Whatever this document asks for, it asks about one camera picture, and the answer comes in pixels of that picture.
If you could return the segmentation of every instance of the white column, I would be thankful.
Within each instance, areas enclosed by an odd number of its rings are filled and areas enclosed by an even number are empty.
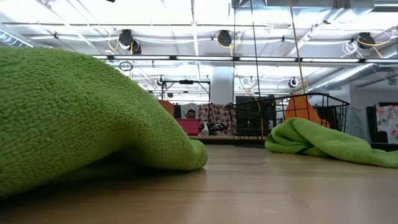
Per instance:
[[[233,102],[234,73],[233,67],[213,67],[211,76],[211,102],[225,105]]]

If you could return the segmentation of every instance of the orange object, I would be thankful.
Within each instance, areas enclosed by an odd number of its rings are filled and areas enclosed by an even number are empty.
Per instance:
[[[322,126],[330,127],[325,119],[320,119],[318,113],[307,101],[305,96],[291,97],[285,111],[285,120],[290,118],[304,118]]]
[[[159,100],[160,105],[163,106],[163,108],[165,110],[167,110],[167,112],[169,112],[173,118],[174,118],[174,105],[172,103],[170,103],[169,101],[165,101],[165,100]]]

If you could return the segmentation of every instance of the pink box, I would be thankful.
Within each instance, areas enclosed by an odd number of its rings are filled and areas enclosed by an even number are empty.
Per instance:
[[[187,135],[199,135],[199,119],[176,119]]]

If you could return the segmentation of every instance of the ceiling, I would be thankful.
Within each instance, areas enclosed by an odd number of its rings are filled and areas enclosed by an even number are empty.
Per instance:
[[[51,0],[47,3],[44,0],[0,0],[0,30],[10,30],[33,46],[92,55],[129,54],[120,47],[112,48],[117,46],[115,39],[121,29],[131,29],[133,37],[141,45],[142,55],[233,54],[236,57],[254,57],[257,53],[258,57],[297,56],[288,7],[259,7],[251,12],[246,8],[232,7],[231,3],[232,0],[116,0],[114,3],[105,0]],[[378,47],[380,51],[397,45],[397,34],[394,33],[397,21],[392,18],[398,17],[398,12],[371,10],[295,7],[297,39],[299,43],[303,42],[299,45],[300,56],[378,57],[372,48],[357,48],[350,52],[352,48],[347,46],[347,42],[351,38],[356,39],[360,32],[369,32],[376,44],[382,44]],[[235,47],[219,45],[216,35],[220,30],[229,30],[236,40]],[[120,61],[107,63],[118,68]],[[217,75],[213,72],[217,65],[212,63],[155,61],[155,66],[151,60],[132,63],[134,68],[123,73],[147,90],[159,90],[156,79],[161,75],[166,80],[201,81],[210,81]],[[235,92],[258,91],[256,66],[236,65],[235,68]],[[302,75],[311,85],[339,69],[338,66],[322,64],[303,66]],[[287,86],[287,81],[292,77],[299,79],[300,70],[296,65],[261,65],[258,77],[261,91],[289,92],[293,90]],[[383,88],[380,83],[374,86]],[[180,93],[178,99],[181,100],[201,101],[208,97],[208,87],[204,85],[176,84],[170,90],[196,91]]]

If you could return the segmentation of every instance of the person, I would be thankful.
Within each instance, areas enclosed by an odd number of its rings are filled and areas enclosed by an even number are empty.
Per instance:
[[[187,112],[187,115],[185,116],[185,118],[187,119],[195,119],[197,116],[197,112],[194,111],[193,109],[189,109]]]

